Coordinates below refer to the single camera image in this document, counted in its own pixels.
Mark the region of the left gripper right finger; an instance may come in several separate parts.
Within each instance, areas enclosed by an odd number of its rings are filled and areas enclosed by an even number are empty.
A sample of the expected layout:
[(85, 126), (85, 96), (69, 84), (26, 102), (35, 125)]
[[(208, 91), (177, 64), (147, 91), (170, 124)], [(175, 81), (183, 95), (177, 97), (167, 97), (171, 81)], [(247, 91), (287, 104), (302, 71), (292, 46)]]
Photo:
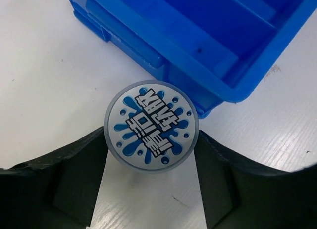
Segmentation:
[(271, 168), (203, 131), (194, 155), (207, 228), (316, 228), (316, 165), (294, 172)]

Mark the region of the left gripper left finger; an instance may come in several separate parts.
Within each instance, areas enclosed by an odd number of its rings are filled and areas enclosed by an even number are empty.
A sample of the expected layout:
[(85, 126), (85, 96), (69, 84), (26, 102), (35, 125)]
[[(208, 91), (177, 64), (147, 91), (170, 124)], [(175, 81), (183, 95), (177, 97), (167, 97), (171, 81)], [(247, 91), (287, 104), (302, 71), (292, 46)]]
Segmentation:
[(84, 229), (106, 164), (103, 128), (38, 158), (0, 171), (3, 229)]

